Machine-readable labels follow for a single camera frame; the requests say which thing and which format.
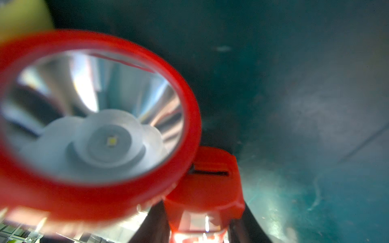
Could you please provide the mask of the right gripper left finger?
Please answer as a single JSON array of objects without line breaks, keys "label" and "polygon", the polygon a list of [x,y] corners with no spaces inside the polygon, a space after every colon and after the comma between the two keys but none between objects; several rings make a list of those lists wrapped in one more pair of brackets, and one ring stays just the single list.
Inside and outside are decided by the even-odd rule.
[{"label": "right gripper left finger", "polygon": [[151,207],[145,220],[128,243],[168,243],[170,226],[162,201]]}]

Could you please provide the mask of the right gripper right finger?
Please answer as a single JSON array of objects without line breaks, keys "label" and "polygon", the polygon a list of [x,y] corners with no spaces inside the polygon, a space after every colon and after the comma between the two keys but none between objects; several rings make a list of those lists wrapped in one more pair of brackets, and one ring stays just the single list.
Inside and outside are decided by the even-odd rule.
[{"label": "right gripper right finger", "polygon": [[240,219],[234,219],[229,227],[230,243],[272,243],[255,219],[247,203]]}]

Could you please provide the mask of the red flashlight white logo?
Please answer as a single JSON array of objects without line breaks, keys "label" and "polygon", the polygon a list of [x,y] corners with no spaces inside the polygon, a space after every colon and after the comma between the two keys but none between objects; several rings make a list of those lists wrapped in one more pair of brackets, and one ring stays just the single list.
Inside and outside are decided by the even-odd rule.
[{"label": "red flashlight white logo", "polygon": [[171,243],[224,243],[245,210],[237,159],[200,146],[189,171],[163,200]]}]

